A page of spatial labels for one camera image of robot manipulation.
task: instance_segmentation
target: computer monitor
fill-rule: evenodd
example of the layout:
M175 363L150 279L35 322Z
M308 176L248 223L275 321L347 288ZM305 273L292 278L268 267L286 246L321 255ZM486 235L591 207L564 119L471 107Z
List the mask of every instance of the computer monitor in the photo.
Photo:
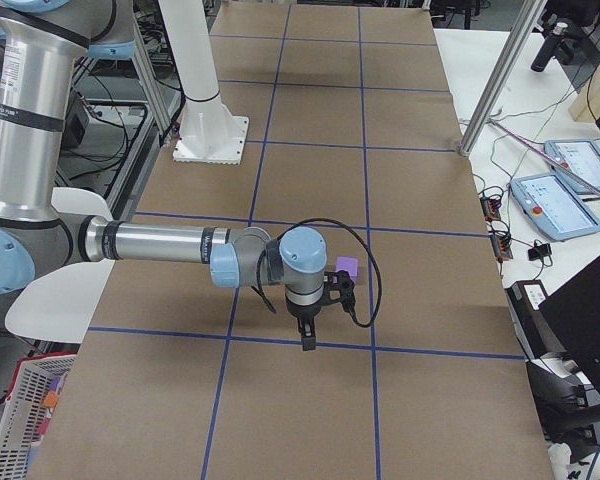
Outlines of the computer monitor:
M600 256L542 302L540 312L600 393Z

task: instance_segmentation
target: white table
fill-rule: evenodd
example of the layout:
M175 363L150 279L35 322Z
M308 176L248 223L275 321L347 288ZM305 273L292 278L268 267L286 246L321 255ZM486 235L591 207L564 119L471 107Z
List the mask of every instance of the white table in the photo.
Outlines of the white table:
M507 33L436 30L436 38L449 87L454 97L455 109L459 121L463 123L465 120L468 121L473 113L507 39ZM569 79L555 59L549 63L543 73L533 72L529 68L542 41L540 34L533 34L527 42L498 100L496 111L502 109L503 115L509 115L542 110L558 102L566 93L573 91ZM573 93L566 101L557 106L555 112L551 108L543 113L506 119L503 124L514 132L539 142L557 139L599 138L600 131L593 123L577 123L571 119L568 109L575 98L576 94ZM542 129L549 117L551 120ZM470 160L474 173L483 177L487 186L498 185L506 190L509 178L490 162L493 143L502 135L503 133L495 127L486 126L471 153ZM534 153L529 153L519 169L516 170L525 148L511 138L500 140L496 144L495 152L497 163L507 172L516 171L516 177L549 171L549 167ZM476 185L478 190L482 189L480 180L476 180ZM588 203L588 206L600 218L600 202L591 202ZM503 219L511 227L514 238L526 243L533 243L535 239L543 242L549 241L524 215L515 201L509 205L508 196L503 202L501 212L503 212ZM554 265L545 268L540 276L549 294L600 254L600 233L566 242L552 242L551 246ZM521 243L513 242L514 260L505 262L503 265L502 283L504 287L509 287L518 280L532 279L539 273L540 262L527 260L528 248ZM564 470L556 469L555 473L559 480L566 478ZM593 479L600 479L600 458L596 464Z

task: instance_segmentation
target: blue framed tablet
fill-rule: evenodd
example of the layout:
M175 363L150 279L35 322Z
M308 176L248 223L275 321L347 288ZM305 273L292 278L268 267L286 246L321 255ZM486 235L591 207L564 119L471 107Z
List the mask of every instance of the blue framed tablet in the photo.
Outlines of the blue framed tablet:
M524 213L552 240L600 231L600 220L556 173L512 180L511 192Z
M545 142L544 151L573 173L582 177L600 190L600 148L591 140L552 140ZM569 175L555 170L577 194L585 195L587 187L579 184Z

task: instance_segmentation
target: white plastic basket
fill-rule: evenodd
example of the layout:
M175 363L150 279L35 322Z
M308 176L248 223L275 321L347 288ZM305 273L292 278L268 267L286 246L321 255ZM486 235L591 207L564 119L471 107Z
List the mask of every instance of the white plastic basket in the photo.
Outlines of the white plastic basket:
M24 480L32 442L40 440L42 406L51 382L73 366L74 354L54 354L18 362L0 421L0 480Z

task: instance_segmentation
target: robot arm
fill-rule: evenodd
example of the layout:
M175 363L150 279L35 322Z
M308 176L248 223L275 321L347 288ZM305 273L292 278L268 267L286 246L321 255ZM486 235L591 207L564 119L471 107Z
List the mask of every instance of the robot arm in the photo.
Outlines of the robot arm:
M251 286L265 301L263 285L285 285L303 350L315 348L314 318L323 306L341 303L357 323L353 282L345 272L325 273L326 245L310 228L272 239L258 228L138 225L57 212L51 192L73 63L94 46L101 55L128 54L132 2L2 0L0 24L7 32L0 92L0 296L13 301L6 294L77 262L193 262L208 264L217 286Z

